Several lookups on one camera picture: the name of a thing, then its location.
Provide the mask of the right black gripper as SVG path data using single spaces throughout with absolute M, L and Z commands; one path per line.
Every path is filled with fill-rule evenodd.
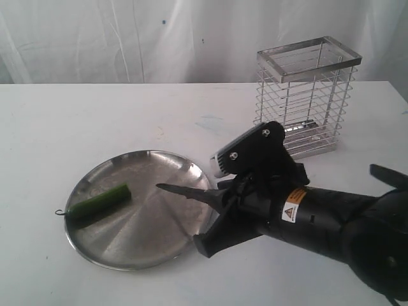
M 219 216 L 194 236 L 198 252 L 211 258 L 261 233 L 293 245 L 340 245 L 351 195 L 309 186 L 304 165 L 294 166 L 218 182 L 208 205 Z

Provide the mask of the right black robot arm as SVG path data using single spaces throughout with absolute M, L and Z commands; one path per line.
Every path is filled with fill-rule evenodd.
M 194 244 L 209 258 L 253 238 L 276 238 L 347 264 L 398 305 L 407 300 L 407 176 L 376 164 L 370 174 L 391 190 L 368 196 L 311 187 L 303 164 L 293 161 L 194 189 L 187 196 L 219 214 Z

